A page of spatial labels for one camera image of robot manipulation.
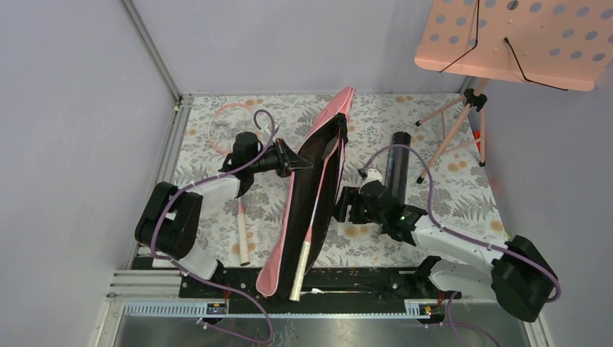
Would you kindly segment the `black shuttlecock tube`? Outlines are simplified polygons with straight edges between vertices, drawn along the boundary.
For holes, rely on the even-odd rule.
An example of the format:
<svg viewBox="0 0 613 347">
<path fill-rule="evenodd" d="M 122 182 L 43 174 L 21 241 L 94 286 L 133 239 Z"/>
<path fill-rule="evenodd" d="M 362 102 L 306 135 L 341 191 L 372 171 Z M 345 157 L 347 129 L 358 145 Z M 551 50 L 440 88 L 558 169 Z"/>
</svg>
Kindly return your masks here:
<svg viewBox="0 0 613 347">
<path fill-rule="evenodd" d="M 408 183 L 408 159 L 410 152 L 405 149 L 411 143 L 411 135 L 407 132 L 396 132 L 392 135 L 387 158 L 387 171 L 384 192 L 380 197 L 382 211 L 382 233 L 396 241 L 406 241 L 410 234 L 413 211 L 406 204 L 406 188 Z"/>
</svg>

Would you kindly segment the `pink sport racket bag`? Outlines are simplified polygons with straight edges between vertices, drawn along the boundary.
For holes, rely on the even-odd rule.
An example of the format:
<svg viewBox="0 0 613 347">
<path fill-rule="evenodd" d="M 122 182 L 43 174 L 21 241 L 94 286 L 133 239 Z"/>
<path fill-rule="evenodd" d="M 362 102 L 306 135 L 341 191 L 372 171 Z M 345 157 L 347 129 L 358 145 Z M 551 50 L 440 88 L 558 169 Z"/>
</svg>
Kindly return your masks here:
<svg viewBox="0 0 613 347">
<path fill-rule="evenodd" d="M 280 238 L 262 267 L 256 282 L 257 291 L 264 297 L 279 295 L 284 299 L 289 299 L 322 175 L 322 156 L 328 142 L 339 133 L 338 147 L 330 157 L 325 171 L 325 180 L 312 229 L 306 272 L 314 266 L 325 243 L 342 181 L 348 144 L 348 125 L 355 92 L 354 87 L 345 87 L 338 92 L 314 119 L 313 125 L 297 150 L 298 155 L 313 163 L 314 167 L 294 172 L 290 176 Z"/>
</svg>

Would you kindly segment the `pink badminton racket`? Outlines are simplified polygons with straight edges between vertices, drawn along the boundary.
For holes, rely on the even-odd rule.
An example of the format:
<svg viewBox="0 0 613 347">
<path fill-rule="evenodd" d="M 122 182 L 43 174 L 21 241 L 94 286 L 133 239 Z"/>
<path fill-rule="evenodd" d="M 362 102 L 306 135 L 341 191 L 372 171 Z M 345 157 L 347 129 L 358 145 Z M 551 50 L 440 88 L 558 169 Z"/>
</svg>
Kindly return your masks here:
<svg viewBox="0 0 613 347">
<path fill-rule="evenodd" d="M 326 145 L 326 148 L 324 150 L 324 155 L 322 156 L 323 158 L 322 175 L 320 177 L 320 182 L 318 184 L 317 196 L 314 201 L 313 211 L 312 211 L 311 219 L 309 222 L 309 227 L 306 231 L 306 235 L 305 235 L 305 238 L 302 244 L 299 261 L 296 267 L 296 273 L 295 273 L 295 277 L 293 280 L 292 289 L 289 295 L 289 299 L 291 301 L 300 301 L 302 283 L 303 283 L 304 275 L 305 275 L 305 272 L 307 270 L 307 265 L 308 265 L 309 252 L 310 252 L 310 246 L 311 246 L 311 240 L 312 240 L 312 229 L 313 229 L 315 215 L 317 212 L 318 202 L 320 200 L 322 185 L 325 180 L 325 171 L 326 171 L 328 162 L 330 160 L 330 157 L 332 156 L 333 152 L 338 147 L 339 141 L 340 141 L 340 134 L 337 133 L 336 136 L 332 138 L 331 141 L 329 141 L 328 144 Z"/>
<path fill-rule="evenodd" d="M 237 147 L 240 153 L 245 152 L 245 145 L 235 145 L 236 137 L 243 132 L 251 132 L 247 139 L 254 144 L 252 153 L 257 154 L 261 149 L 258 132 L 254 128 L 253 113 L 251 107 L 244 103 L 229 103 L 221 106 L 210 117 L 207 126 L 207 138 L 210 146 L 219 154 L 223 155 L 224 163 L 220 171 L 230 171 L 231 153 Z M 247 237 L 247 222 L 245 218 L 244 206 L 241 198 L 238 199 L 237 207 L 237 227 L 239 235 L 239 253 L 241 266 L 250 264 L 249 258 L 249 242 Z"/>
</svg>

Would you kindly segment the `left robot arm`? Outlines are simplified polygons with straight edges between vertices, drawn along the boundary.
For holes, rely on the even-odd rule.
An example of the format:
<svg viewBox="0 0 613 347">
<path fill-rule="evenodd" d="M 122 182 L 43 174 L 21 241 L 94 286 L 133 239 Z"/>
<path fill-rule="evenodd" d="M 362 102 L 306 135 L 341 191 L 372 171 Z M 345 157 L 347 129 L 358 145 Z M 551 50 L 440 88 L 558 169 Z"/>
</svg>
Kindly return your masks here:
<svg viewBox="0 0 613 347">
<path fill-rule="evenodd" d="M 196 242 L 202 209 L 242 197 L 255 174 L 274 171 L 285 178 L 312 167 L 282 139 L 263 145 L 256 134 L 239 133 L 217 176 L 183 189 L 165 181 L 155 185 L 135 229 L 135 240 L 152 254 L 177 262 L 183 272 L 196 275 L 196 286 L 204 295 L 217 296 L 224 287 L 223 276 L 216 272 L 220 262 Z"/>
</svg>

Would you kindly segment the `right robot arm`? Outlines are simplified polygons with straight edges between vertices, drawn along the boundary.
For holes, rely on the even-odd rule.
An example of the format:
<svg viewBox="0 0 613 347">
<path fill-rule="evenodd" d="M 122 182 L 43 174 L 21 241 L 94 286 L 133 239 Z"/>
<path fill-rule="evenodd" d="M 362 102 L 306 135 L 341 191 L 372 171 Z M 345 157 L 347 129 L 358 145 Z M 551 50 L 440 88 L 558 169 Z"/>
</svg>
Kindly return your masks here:
<svg viewBox="0 0 613 347">
<path fill-rule="evenodd" d="M 375 223 L 396 241 L 425 247 L 458 260 L 428 257 L 414 281 L 421 296 L 459 291 L 481 299 L 496 300 L 515 318 L 535 322 L 553 292 L 557 276 L 536 246 L 523 236 L 488 243 L 452 234 L 433 222 L 431 215 L 406 205 L 380 181 L 343 188 L 334 207 L 334 218 L 353 224 Z"/>
</svg>

